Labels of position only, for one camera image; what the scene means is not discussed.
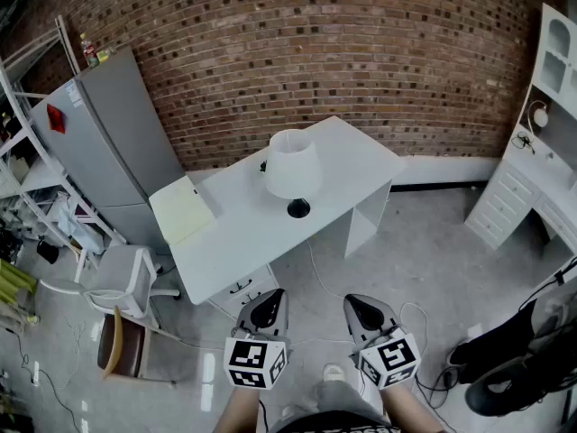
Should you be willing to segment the grey refrigerator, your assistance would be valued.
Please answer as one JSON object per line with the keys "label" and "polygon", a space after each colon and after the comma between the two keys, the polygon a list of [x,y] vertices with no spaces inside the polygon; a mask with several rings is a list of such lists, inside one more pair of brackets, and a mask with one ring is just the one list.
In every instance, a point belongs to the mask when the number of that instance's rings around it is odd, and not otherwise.
{"label": "grey refrigerator", "polygon": [[[73,79],[84,105],[74,107],[63,84],[32,108],[35,133],[97,213],[128,243],[169,253],[149,197],[185,172],[133,51],[124,48]],[[50,130],[47,104],[63,114],[64,134]]]}

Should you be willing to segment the white label sticker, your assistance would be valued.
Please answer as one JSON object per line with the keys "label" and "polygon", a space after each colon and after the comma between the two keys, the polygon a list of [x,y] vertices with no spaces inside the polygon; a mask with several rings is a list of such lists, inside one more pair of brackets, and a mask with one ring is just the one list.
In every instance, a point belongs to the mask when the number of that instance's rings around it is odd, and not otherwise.
{"label": "white label sticker", "polygon": [[74,107],[79,107],[84,105],[83,97],[80,93],[78,88],[78,83],[75,79],[71,79],[68,81],[64,88],[66,90],[67,95],[69,96],[69,100]]}

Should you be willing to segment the plastic bottle red label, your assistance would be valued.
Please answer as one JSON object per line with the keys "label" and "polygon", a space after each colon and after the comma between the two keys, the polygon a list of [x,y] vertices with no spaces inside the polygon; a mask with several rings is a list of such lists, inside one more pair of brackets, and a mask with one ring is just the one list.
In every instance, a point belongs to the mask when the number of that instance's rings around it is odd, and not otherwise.
{"label": "plastic bottle red label", "polygon": [[87,61],[87,65],[91,69],[93,69],[94,67],[99,65],[99,59],[97,57],[94,44],[92,43],[92,41],[88,39],[87,35],[84,32],[80,34],[80,40],[81,40],[81,48],[84,57]]}

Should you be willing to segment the brown wooden chair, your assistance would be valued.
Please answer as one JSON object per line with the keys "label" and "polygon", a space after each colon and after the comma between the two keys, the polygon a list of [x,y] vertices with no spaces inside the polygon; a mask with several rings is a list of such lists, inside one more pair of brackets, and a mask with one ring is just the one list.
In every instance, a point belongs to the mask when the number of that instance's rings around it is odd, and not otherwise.
{"label": "brown wooden chair", "polygon": [[154,379],[147,376],[152,334],[177,338],[154,325],[123,313],[117,306],[106,314],[100,335],[97,366],[103,380],[161,383],[175,389],[171,379]]}

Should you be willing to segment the grey office chair white frame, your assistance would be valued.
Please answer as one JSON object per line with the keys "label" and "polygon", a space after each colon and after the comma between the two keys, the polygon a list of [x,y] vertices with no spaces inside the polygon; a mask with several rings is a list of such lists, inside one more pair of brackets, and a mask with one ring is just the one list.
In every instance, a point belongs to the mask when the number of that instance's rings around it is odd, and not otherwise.
{"label": "grey office chair white frame", "polygon": [[95,310],[112,314],[119,309],[132,318],[144,319],[150,315],[152,297],[180,299],[177,289],[157,289],[161,266],[153,262],[150,248],[136,245],[118,245],[105,250],[88,285],[79,278],[69,280],[42,280],[49,290],[84,298]]}

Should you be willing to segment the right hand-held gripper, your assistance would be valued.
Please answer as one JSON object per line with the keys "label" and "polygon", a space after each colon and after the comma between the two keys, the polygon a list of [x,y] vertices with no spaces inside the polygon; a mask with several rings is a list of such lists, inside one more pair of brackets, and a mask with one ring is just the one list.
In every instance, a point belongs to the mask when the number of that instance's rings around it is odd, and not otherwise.
{"label": "right hand-held gripper", "polygon": [[[354,342],[366,341],[370,332],[387,332],[399,323],[391,306],[367,295],[347,294],[343,311]],[[384,390],[413,378],[421,355],[414,335],[403,327],[394,327],[361,349],[354,363],[378,390]]]}

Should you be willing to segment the person's right forearm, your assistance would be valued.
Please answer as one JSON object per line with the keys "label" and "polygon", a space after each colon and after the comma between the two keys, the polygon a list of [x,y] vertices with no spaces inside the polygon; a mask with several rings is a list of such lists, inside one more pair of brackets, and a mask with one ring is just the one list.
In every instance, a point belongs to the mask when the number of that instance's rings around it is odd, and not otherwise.
{"label": "person's right forearm", "polygon": [[384,412],[403,433],[446,433],[440,421],[399,383],[380,390]]}

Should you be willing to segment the red paper ornament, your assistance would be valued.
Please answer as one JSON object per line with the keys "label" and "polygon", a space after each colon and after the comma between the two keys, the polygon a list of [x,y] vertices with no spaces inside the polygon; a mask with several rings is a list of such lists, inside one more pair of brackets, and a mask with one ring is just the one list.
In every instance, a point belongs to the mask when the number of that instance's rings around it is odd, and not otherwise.
{"label": "red paper ornament", "polygon": [[53,132],[60,134],[65,133],[64,118],[63,114],[59,109],[51,104],[46,105],[46,113],[48,117],[49,128]]}

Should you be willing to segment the white desk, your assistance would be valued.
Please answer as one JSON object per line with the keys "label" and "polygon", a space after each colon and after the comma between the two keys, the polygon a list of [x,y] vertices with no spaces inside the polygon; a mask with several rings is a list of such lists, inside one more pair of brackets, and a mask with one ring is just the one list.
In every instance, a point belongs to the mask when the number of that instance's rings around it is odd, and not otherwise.
{"label": "white desk", "polygon": [[235,318],[248,299],[277,287],[271,262],[313,235],[349,256],[376,234],[404,160],[336,116],[306,131],[323,179],[303,218],[291,217],[288,202],[266,189],[266,149],[197,185],[215,218],[171,248],[193,304],[209,302]]}

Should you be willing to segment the person's left forearm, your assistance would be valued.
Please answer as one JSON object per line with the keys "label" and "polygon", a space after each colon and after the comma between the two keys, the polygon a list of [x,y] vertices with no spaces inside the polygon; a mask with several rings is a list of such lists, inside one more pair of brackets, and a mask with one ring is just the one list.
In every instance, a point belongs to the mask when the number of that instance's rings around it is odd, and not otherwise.
{"label": "person's left forearm", "polygon": [[261,392],[234,388],[213,433],[256,433]]}

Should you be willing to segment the white hutch dresser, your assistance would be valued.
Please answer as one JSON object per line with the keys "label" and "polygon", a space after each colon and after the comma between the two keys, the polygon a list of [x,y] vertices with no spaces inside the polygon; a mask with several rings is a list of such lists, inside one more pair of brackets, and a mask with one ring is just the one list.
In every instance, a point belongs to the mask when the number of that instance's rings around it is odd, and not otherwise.
{"label": "white hutch dresser", "polygon": [[[527,107],[547,104],[548,123],[527,125]],[[577,253],[577,23],[543,5],[536,61],[501,161],[465,224],[499,248],[535,211]]]}

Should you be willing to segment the black bucket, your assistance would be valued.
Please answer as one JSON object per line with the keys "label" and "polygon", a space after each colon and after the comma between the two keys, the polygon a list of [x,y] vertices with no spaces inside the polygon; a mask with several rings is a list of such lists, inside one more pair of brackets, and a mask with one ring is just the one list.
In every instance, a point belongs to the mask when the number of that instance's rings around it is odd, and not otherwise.
{"label": "black bucket", "polygon": [[60,254],[59,248],[48,243],[44,238],[41,238],[37,243],[36,252],[49,264],[54,264],[58,260]]}

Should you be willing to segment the white metal shelf rack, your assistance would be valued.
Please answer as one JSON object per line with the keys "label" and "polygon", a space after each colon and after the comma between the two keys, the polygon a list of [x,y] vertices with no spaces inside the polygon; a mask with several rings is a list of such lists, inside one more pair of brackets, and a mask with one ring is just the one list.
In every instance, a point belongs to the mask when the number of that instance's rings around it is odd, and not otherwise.
{"label": "white metal shelf rack", "polygon": [[[52,156],[32,126],[29,117],[31,98],[44,99],[44,94],[24,92],[21,90],[21,77],[46,54],[56,43],[60,43],[67,56],[72,72],[77,75],[80,72],[78,61],[72,50],[69,35],[61,15],[54,20],[55,27],[41,34],[21,49],[15,51],[7,58],[0,57],[0,100],[7,99],[13,109],[14,119],[20,124],[21,129],[15,136],[0,144],[0,198],[17,196],[23,200],[27,207],[47,227],[51,236],[75,254],[77,269],[74,282],[80,282],[81,274],[86,263],[98,266],[96,255],[85,248],[78,248],[70,242],[70,239],[57,227],[55,221],[49,218],[50,211],[39,206],[31,196],[31,192],[37,189],[49,189],[61,187],[71,201],[75,202],[83,210],[84,216],[74,216],[79,223],[90,223],[98,226],[104,233],[117,243],[123,243],[125,239],[111,228],[97,213],[96,208],[87,202],[76,190],[69,180],[67,172],[58,159]],[[37,157],[31,168],[19,180],[11,170],[10,151],[19,143],[27,142],[35,150]]]}

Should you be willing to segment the green bundle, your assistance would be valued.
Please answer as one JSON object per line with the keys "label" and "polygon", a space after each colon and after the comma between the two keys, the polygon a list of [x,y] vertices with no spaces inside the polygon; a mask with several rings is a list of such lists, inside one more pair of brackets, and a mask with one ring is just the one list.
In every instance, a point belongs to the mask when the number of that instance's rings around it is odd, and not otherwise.
{"label": "green bundle", "polygon": [[9,262],[0,258],[0,301],[14,305],[20,290],[26,290],[34,295],[38,282],[32,276],[22,272]]}

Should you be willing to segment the person's black printed t-shirt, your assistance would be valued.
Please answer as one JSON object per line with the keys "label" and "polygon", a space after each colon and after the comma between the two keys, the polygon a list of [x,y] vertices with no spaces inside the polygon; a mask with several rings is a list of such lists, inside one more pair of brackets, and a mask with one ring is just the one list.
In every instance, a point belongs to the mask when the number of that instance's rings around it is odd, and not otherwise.
{"label": "person's black printed t-shirt", "polygon": [[273,433],[401,432],[383,419],[371,419],[349,411],[333,410],[284,420],[275,427]]}

